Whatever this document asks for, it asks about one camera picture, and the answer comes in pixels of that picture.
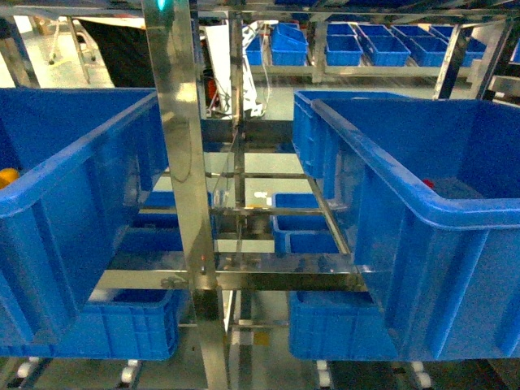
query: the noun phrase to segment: chair leg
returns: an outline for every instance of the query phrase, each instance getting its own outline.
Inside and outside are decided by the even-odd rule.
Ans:
[[[56,47],[58,46],[59,20],[56,20],[55,23],[56,23],[56,31],[54,31],[54,38],[52,40],[52,47],[50,48],[49,65],[54,65],[54,60],[56,59]]]

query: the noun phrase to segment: metal shelf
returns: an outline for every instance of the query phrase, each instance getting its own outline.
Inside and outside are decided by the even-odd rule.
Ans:
[[[234,304],[229,305],[227,316],[223,309],[222,290],[242,290],[247,297],[249,290],[349,290],[365,291],[362,280],[364,270],[352,264],[349,248],[340,235],[336,221],[327,203],[318,196],[321,212],[327,219],[331,233],[342,254],[337,255],[286,255],[272,253],[241,253],[241,239],[245,236],[248,218],[268,215],[274,211],[255,210],[245,207],[244,155],[258,145],[273,146],[280,136],[271,137],[269,128],[287,126],[268,121],[246,121],[242,107],[242,36],[243,18],[271,20],[290,17],[291,14],[310,14],[312,33],[311,46],[314,48],[315,66],[308,67],[267,67],[272,75],[312,76],[319,82],[326,76],[391,76],[391,77],[438,77],[435,87],[436,98],[449,98],[458,76],[467,76],[469,69],[460,68],[464,58],[471,29],[475,24],[496,22],[496,31],[491,37],[487,52],[479,67],[473,83],[474,98],[494,98],[490,89],[493,76],[503,76],[507,71],[509,59],[520,37],[519,10],[497,8],[500,1],[489,1],[479,9],[463,7],[469,0],[417,2],[411,6],[396,9],[372,7],[324,6],[276,6],[272,2],[249,2],[240,4],[231,0],[223,2],[199,2],[191,4],[188,0],[171,2],[172,6],[159,10],[156,0],[143,0],[143,11],[132,4],[112,3],[92,6],[80,3],[79,7],[63,6],[64,2],[39,2],[19,0],[16,6],[0,6],[0,15],[113,15],[133,12],[144,15],[147,25],[150,56],[158,90],[158,101],[162,114],[162,125],[167,143],[168,158],[172,168],[168,174],[175,192],[176,211],[179,216],[184,253],[154,254],[149,257],[118,256],[110,270],[103,275],[99,287],[103,288],[190,288],[194,304],[194,318],[201,344],[201,353],[206,370],[209,389],[224,390],[230,387],[229,346],[224,342],[229,336],[225,326],[232,316]],[[198,43],[198,23],[196,12],[229,12],[231,26],[231,64],[232,64],[232,121],[222,124],[203,121],[198,101],[198,66],[194,63],[194,42]],[[411,23],[427,21],[430,23],[457,24],[442,68],[415,67],[328,67],[325,64],[324,47],[328,16],[337,14],[361,16],[377,23]],[[24,63],[26,55],[20,43],[1,41],[3,55]],[[262,72],[253,67],[253,72]],[[207,201],[207,187],[203,140],[225,139],[232,144],[232,172],[222,177],[232,176],[235,180],[236,204],[230,208],[211,210]],[[301,210],[277,210],[287,213],[303,213]],[[210,213],[232,218],[236,227],[239,244],[236,253],[216,253],[210,224]],[[297,267],[304,258],[306,267]],[[325,259],[327,273],[319,273],[317,261]],[[247,310],[241,319],[247,318]]]

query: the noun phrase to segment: red object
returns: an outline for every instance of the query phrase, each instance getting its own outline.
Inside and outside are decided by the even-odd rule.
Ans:
[[[433,184],[433,181],[429,180],[429,179],[423,179],[422,182],[427,185],[428,187],[430,187],[431,189],[433,189],[436,185]]]

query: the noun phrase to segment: metal bar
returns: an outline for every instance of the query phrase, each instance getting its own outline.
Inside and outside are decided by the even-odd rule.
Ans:
[[[197,16],[191,14],[189,0],[142,0],[142,5],[207,384],[209,389],[226,389],[228,349],[208,209],[199,71],[194,64],[193,44],[199,42],[193,40],[198,32],[192,30],[192,18]],[[159,277],[154,285],[168,280]]]
[[[327,45],[327,23],[317,22],[314,30],[314,70],[312,82],[321,83],[325,73],[326,59],[325,46]]]
[[[229,14],[231,88],[232,88],[232,128],[233,165],[235,172],[235,205],[245,206],[245,130],[244,130],[244,64],[242,50],[242,15],[239,12]]]
[[[71,32],[72,41],[74,42],[74,47],[76,48],[76,54],[78,55],[78,60],[80,61],[81,71],[83,71],[84,79],[87,80],[87,83],[90,84],[90,75],[89,70],[85,65],[85,58],[83,57],[83,52],[81,51],[81,45],[78,41],[76,26],[74,25],[74,21],[70,16],[67,17],[67,26],[68,30]]]
[[[206,177],[209,178],[217,178],[217,177],[227,177],[232,178],[235,177],[234,172],[222,172],[222,173],[215,173],[215,172],[207,172]],[[307,175],[305,173],[263,173],[263,172],[244,172],[241,174],[245,179],[299,179],[303,180],[307,178]]]
[[[325,220],[327,221],[327,225],[329,230],[331,231],[332,237],[334,237],[334,241],[336,242],[336,245],[338,249],[340,250],[341,254],[351,254],[349,244],[347,244],[347,241],[341,234],[340,227],[338,226],[336,219],[334,218],[334,215],[332,215],[332,211],[330,207],[328,206],[328,203],[325,199],[323,199],[322,193],[319,190],[318,185],[316,184],[316,181],[312,178],[309,178],[309,185],[312,189],[312,192],[314,196],[316,197],[316,200],[318,201],[318,205],[320,210],[323,212],[323,215],[325,216]]]
[[[470,17],[474,22],[483,17],[500,16],[501,18],[518,17],[519,11],[514,9],[431,9],[427,11],[403,10],[399,8],[377,8],[369,6],[277,6],[272,3],[249,3],[245,5],[224,5],[215,3],[198,4],[198,11],[239,11],[243,13],[258,13],[264,17],[269,13],[298,13],[298,14],[337,14],[337,15],[426,15],[426,16],[442,16],[451,18],[452,20],[463,20],[466,16]]]
[[[356,77],[437,77],[440,67],[326,67],[326,76],[356,76]],[[460,77],[467,77],[469,68],[462,68]]]
[[[146,206],[140,210],[141,214],[177,214],[177,207]],[[290,207],[215,207],[211,209],[213,215],[226,216],[256,216],[256,215],[321,215],[320,209],[290,208]]]
[[[495,92],[489,91],[492,77],[506,73],[519,37],[518,21],[507,20],[496,26],[480,62],[476,81],[471,86],[471,98],[491,100],[495,97]]]
[[[0,18],[0,55],[15,87],[40,88],[14,17]]]
[[[449,99],[451,96],[458,72],[464,62],[472,32],[472,28],[462,28],[460,24],[453,28],[439,78],[435,85],[434,99]]]
[[[366,291],[362,274],[344,254],[219,253],[215,272],[223,290]],[[182,289],[189,273],[181,252],[119,253],[101,277],[98,288]]]

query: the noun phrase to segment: floor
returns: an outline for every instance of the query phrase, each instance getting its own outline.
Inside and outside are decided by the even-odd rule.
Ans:
[[[70,35],[61,34],[58,40],[58,57],[55,65],[47,63],[52,37],[29,37],[26,46],[42,88],[111,88],[113,85],[103,67],[101,55],[95,63],[89,62],[91,83],[88,84],[80,65]],[[346,80],[334,85],[312,85],[308,80],[273,78],[274,86],[265,119],[292,120],[293,91],[295,89],[352,89],[365,91],[388,91],[416,98],[430,98],[434,80]],[[259,78],[259,95],[266,82]],[[0,87],[13,86],[5,64],[0,61]],[[454,97],[466,98],[469,85],[457,84]],[[226,166],[226,156],[208,154],[208,165],[212,171]],[[294,154],[247,154],[246,171],[302,173]],[[215,188],[215,180],[209,180],[208,189]],[[169,190],[169,179],[161,180],[157,189]],[[273,193],[310,192],[306,180],[246,180],[246,202],[248,206],[269,206]],[[234,250],[235,241],[219,242],[221,251]],[[244,251],[272,252],[272,241],[246,241]],[[253,317],[264,320],[287,320],[285,292],[258,292],[253,295]],[[292,357],[288,351],[288,330],[280,327],[262,330],[265,343],[253,346],[231,347],[232,387],[239,389],[283,388],[303,390],[315,388],[315,370],[312,362],[303,362]],[[142,371],[140,388],[204,388],[206,380],[202,356],[198,347],[197,329],[182,327],[179,350],[165,362],[146,362]],[[248,370],[245,363],[253,367]],[[113,388],[119,382],[124,361],[60,360],[50,363],[44,375],[37,381],[37,388]],[[334,380],[338,389],[408,389],[413,388],[408,379],[397,380],[387,363],[335,362],[332,364]],[[489,389],[487,381],[478,379],[470,364],[430,364],[427,369],[434,379],[435,389]]]

